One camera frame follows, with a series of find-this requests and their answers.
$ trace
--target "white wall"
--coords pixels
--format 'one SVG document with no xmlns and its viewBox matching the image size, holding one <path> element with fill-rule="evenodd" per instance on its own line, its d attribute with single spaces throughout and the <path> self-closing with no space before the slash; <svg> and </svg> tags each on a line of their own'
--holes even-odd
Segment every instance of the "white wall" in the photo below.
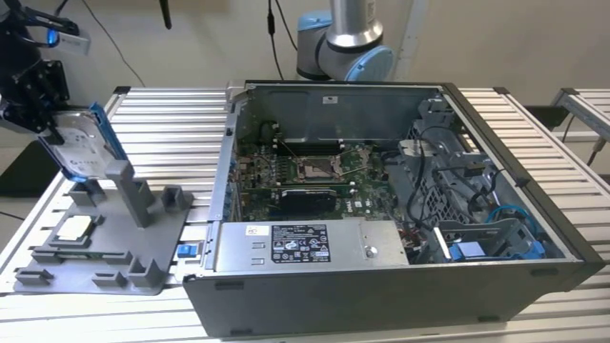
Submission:
<svg viewBox="0 0 610 343">
<path fill-rule="evenodd" d="M 526 104 L 610 87 L 610 1 L 431 0 L 411 81 L 505 86 Z"/>
<path fill-rule="evenodd" d="M 56 2 L 24 1 L 45 11 L 52 11 Z M 170 31 L 156 0 L 88 0 L 88 4 L 147 86 L 224 86 L 230 79 L 279 78 L 267 35 L 266 0 L 171 0 Z M 327 9 L 328 0 L 280 0 L 280 4 L 296 39 L 298 17 L 314 9 Z M 410 0 L 378 1 L 385 41 L 395 49 L 402 43 L 410 6 Z M 282 70 L 294 78 L 296 55 L 275 5 L 274 13 Z M 62 15 L 91 34 L 90 55 L 52 50 L 47 56 L 66 63 L 75 102 L 104 102 L 116 86 L 138 86 L 138 79 L 82 1 L 71 0 Z"/>
</svg>

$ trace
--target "power supply label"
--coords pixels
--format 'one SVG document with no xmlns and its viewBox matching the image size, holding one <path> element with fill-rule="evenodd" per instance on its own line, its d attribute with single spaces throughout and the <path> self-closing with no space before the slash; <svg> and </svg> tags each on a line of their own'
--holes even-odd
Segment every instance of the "power supply label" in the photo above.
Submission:
<svg viewBox="0 0 610 343">
<path fill-rule="evenodd" d="M 326 225 L 274 225 L 271 260 L 275 263 L 331 261 Z"/>
</svg>

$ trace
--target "black cable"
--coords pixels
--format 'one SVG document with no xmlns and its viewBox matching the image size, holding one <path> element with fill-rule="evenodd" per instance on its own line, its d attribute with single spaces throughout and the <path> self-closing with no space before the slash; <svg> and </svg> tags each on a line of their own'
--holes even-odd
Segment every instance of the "black cable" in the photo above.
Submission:
<svg viewBox="0 0 610 343">
<path fill-rule="evenodd" d="M 62 3 L 59 4 L 58 8 L 55 9 L 55 12 L 54 12 L 54 15 L 55 16 L 59 16 L 59 14 L 62 13 L 62 11 L 64 10 L 64 7 L 66 7 L 66 4 L 68 3 L 70 0 L 64 0 L 62 1 Z"/>
<path fill-rule="evenodd" d="M 495 172 L 494 176 L 491 177 L 491 186 L 489 187 L 489 190 L 487 190 L 487 191 L 481 190 L 481 191 L 475 192 L 475 195 L 473 195 L 473 198 L 470 198 L 470 200 L 469 200 L 469 213 L 470 213 L 470 215 L 473 214 L 473 209 L 471 209 L 471 208 L 473 208 L 473 205 L 474 205 L 475 202 L 477 202 L 477 199 L 478 199 L 479 197 L 486 197 L 486 196 L 489 196 L 489 195 L 495 191 L 495 180 L 498 179 L 498 175 L 499 175 L 505 170 L 506 170 L 506 169 L 502 168 L 502 169 L 499 169 L 499 170 Z"/>
<path fill-rule="evenodd" d="M 573 114 L 573 115 L 571 115 L 571 118 L 570 118 L 570 121 L 569 121 L 569 124 L 565 126 L 565 132 L 563 132 L 563 137 L 562 137 L 562 143 L 565 143 L 565 138 L 566 138 L 567 135 L 569 135 L 570 126 L 571 126 L 571 122 L 574 121 L 574 119 L 575 119 L 575 115 Z"/>
<path fill-rule="evenodd" d="M 116 44 L 115 39 L 112 38 L 111 34 L 108 33 L 108 30 L 106 29 L 104 25 L 102 24 L 102 22 L 99 21 L 98 17 L 95 16 L 95 13 L 94 13 L 92 8 L 88 6 L 86 0 L 82 0 L 82 1 L 83 1 L 83 4 L 84 4 L 86 7 L 87 7 L 88 13 L 92 15 L 92 18 L 94 18 L 95 22 L 98 23 L 99 27 L 100 27 L 102 30 L 104 31 L 106 36 L 108 36 L 108 39 L 111 40 L 112 45 L 115 46 L 116 52 L 119 53 L 119 56 L 122 57 L 123 63 L 126 64 L 126 66 L 127 66 L 127 67 L 130 68 L 130 70 L 132 71 L 135 77 L 136 77 L 138 80 L 140 81 L 142 86 L 146 87 L 146 83 L 143 82 L 142 77 L 140 77 L 139 74 L 135 72 L 132 66 L 131 66 L 130 63 L 127 62 L 126 57 L 123 56 L 123 52 L 122 52 L 122 50 L 120 50 L 120 48 L 119 48 L 119 45 Z"/>
<path fill-rule="evenodd" d="M 279 0 L 275 0 L 275 4 L 278 5 L 279 16 L 282 17 L 282 21 L 284 22 L 284 28 L 286 28 L 286 33 L 288 34 L 290 42 L 292 43 L 292 47 L 295 48 L 295 51 L 298 51 L 299 49 L 296 49 L 295 40 L 292 39 L 292 34 L 290 33 L 290 28 L 286 23 L 284 12 L 282 10 L 282 5 L 279 4 Z"/>
<path fill-rule="evenodd" d="M 411 213 L 413 201 L 415 200 L 415 195 L 418 194 L 419 188 L 422 187 L 423 173 L 425 173 L 425 168 L 426 168 L 425 164 L 426 164 L 426 155 L 425 155 L 425 151 L 423 151 L 422 141 L 419 141 L 419 170 L 418 170 L 418 177 L 415 179 L 415 184 L 413 187 L 413 192 L 411 192 L 411 195 L 409 196 L 409 200 L 407 200 L 407 216 L 409 216 L 410 220 L 413 220 L 413 222 L 415 223 L 415 226 L 431 231 L 431 227 L 427 224 L 425 224 L 419 220 L 419 218 L 415 218 L 415 216 Z"/>
<path fill-rule="evenodd" d="M 1 214 L 3 216 L 7 216 L 7 217 L 11 217 L 11 218 L 19 219 L 19 220 L 21 220 L 21 221 L 25 220 L 25 218 L 21 218 L 20 216 L 15 216 L 13 214 L 9 214 L 9 213 L 3 212 L 3 211 L 0 211 L 0 214 Z"/>
<path fill-rule="evenodd" d="M 591 156 L 589 156 L 587 166 L 591 166 L 593 161 L 595 160 L 595 156 L 598 156 L 598 152 L 597 152 L 597 151 L 593 151 L 593 152 L 591 152 Z"/>
<path fill-rule="evenodd" d="M 268 5 L 268 13 L 267 13 L 267 32 L 268 32 L 268 37 L 271 38 L 271 48 L 274 50 L 274 60 L 275 60 L 275 67 L 278 68 L 278 74 L 279 78 L 283 80 L 284 75 L 282 74 L 282 69 L 279 68 L 279 62 L 278 62 L 278 52 L 275 50 L 275 39 L 274 39 L 274 34 L 275 34 L 275 17 L 274 17 L 274 11 L 271 9 L 271 0 L 267 1 Z"/>
</svg>

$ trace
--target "metal table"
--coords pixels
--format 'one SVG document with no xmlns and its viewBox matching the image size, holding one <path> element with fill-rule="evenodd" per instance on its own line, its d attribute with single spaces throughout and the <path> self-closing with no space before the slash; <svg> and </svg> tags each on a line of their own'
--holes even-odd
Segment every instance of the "metal table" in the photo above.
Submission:
<svg viewBox="0 0 610 343">
<path fill-rule="evenodd" d="M 462 89 L 505 144 L 551 195 L 585 238 L 610 262 L 610 188 L 510 94 Z M 226 120 L 223 89 L 131 89 L 106 107 L 139 177 L 152 188 L 180 184 L 195 192 L 183 242 L 206 238 L 208 201 Z M 58 176 L 0 254 L 3 342 L 206 341 L 199 318 L 172 266 L 156 297 L 12 294 L 15 270 L 43 243 L 71 204 L 72 183 Z M 610 342 L 610 267 L 573 292 L 543 296 L 509 323 L 406 329 L 256 342 Z"/>
</svg>

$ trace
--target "blue latch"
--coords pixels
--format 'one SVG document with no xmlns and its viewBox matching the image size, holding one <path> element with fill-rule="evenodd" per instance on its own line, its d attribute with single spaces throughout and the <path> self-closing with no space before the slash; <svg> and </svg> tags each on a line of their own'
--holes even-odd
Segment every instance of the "blue latch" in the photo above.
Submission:
<svg viewBox="0 0 610 343">
<path fill-rule="evenodd" d="M 190 258 L 198 256 L 198 246 L 194 244 L 180 244 L 179 245 L 179 258 Z"/>
</svg>

